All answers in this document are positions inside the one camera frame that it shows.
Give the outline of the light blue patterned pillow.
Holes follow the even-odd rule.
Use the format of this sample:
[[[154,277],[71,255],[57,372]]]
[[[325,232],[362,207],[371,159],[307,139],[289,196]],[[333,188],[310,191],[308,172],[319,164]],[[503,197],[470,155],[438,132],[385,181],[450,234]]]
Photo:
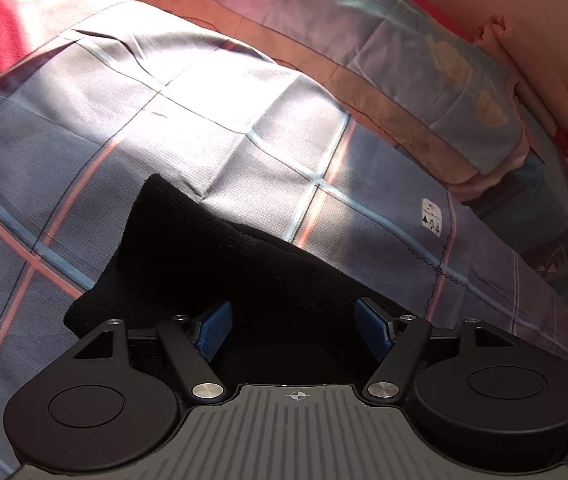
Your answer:
[[[308,75],[444,183],[528,154],[513,78],[412,0],[140,1]]]

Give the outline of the black knit pants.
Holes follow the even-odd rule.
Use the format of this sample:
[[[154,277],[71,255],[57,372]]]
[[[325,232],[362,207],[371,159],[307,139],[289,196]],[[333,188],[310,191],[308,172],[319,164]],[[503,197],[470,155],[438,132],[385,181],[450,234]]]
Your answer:
[[[84,337],[108,318],[150,328],[207,318],[228,302],[232,329],[211,367],[226,384],[362,384],[377,359],[360,334],[362,298],[403,309],[319,258],[206,211],[159,174],[128,215],[119,247],[63,323]]]

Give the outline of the teal striped blanket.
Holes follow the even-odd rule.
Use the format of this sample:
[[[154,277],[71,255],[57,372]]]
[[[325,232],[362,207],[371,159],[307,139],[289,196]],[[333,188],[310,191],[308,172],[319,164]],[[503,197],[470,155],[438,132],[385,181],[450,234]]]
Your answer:
[[[468,203],[568,303],[568,162],[526,108],[526,162]]]

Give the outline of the white care label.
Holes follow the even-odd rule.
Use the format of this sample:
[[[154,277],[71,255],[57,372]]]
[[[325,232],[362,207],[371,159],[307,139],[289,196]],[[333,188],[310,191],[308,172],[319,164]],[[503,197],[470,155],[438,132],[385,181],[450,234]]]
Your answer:
[[[442,232],[442,212],[440,207],[424,197],[421,200],[421,224],[430,233],[441,237]]]

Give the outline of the purple plaid bed sheet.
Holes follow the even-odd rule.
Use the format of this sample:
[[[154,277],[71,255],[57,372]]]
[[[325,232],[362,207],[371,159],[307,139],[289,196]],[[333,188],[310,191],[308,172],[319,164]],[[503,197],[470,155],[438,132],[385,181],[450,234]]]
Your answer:
[[[568,307],[465,206],[318,84],[134,0],[67,0],[56,34],[0,73],[0,418],[9,397],[72,339],[62,318],[106,269],[144,181],[160,174],[218,216],[307,249],[439,326],[476,314],[568,359]],[[395,235],[337,200],[301,205],[305,180],[239,133],[301,162],[419,242],[422,198],[455,214],[450,282]],[[0,422],[0,479],[16,459]]]

